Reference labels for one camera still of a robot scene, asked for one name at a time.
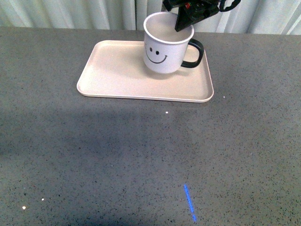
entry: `cup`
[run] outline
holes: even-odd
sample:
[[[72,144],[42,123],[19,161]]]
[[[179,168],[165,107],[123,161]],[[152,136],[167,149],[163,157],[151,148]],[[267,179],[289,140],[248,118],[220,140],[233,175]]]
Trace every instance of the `cup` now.
[[[158,12],[149,15],[144,23],[144,63],[157,73],[173,73],[180,67],[194,68],[199,65],[204,54],[202,43],[192,38],[193,26],[179,32],[174,27],[177,14]],[[195,62],[183,61],[188,45],[199,51]]]

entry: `speckled surface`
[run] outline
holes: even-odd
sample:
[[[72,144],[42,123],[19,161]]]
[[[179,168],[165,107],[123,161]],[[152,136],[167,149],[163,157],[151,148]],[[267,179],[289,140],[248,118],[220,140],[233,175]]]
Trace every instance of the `speckled surface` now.
[[[300,225],[301,37],[194,37],[203,104],[76,90],[97,42],[143,32],[0,27],[0,225]]]

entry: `mug handle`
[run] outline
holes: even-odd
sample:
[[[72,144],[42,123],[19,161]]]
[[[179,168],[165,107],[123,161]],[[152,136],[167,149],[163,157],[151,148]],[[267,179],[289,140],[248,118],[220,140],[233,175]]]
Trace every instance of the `mug handle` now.
[[[194,67],[197,67],[199,65],[199,63],[201,63],[201,60],[204,55],[204,46],[202,43],[200,43],[198,40],[195,40],[195,39],[190,39],[190,41],[188,42],[188,45],[191,45],[198,49],[198,51],[199,51],[198,60],[196,62],[183,61],[183,63],[181,64],[181,67],[194,68]]]

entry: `mug rim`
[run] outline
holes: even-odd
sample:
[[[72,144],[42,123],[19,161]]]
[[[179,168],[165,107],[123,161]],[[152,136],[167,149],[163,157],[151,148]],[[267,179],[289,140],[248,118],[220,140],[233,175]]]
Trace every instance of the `mug rim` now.
[[[150,14],[148,17],[145,18],[144,20],[144,23],[143,23],[143,28],[144,28],[144,31],[151,37],[153,38],[154,40],[158,41],[158,42],[161,42],[161,43],[165,43],[165,44],[172,44],[172,45],[175,45],[175,44],[182,44],[182,43],[185,43],[187,41],[189,41],[193,35],[194,35],[194,27],[193,25],[190,25],[189,27],[191,28],[191,34],[188,38],[184,39],[184,40],[181,40],[181,41],[164,41],[164,40],[161,40],[161,39],[158,39],[156,38],[155,36],[153,36],[146,28],[146,23],[147,21],[153,17],[153,16],[156,16],[156,15],[160,15],[160,14],[173,14],[173,15],[176,15],[176,13],[171,13],[171,12],[158,12],[158,13],[153,13],[153,14]]]

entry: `tray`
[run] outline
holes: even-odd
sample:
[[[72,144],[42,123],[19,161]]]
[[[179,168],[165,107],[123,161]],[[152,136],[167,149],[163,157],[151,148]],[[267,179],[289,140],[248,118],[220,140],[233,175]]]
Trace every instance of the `tray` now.
[[[158,74],[145,66],[142,41],[97,43],[79,78],[77,90],[87,97],[112,97],[202,103],[214,94],[206,53],[196,68]],[[184,60],[198,51],[188,46]]]

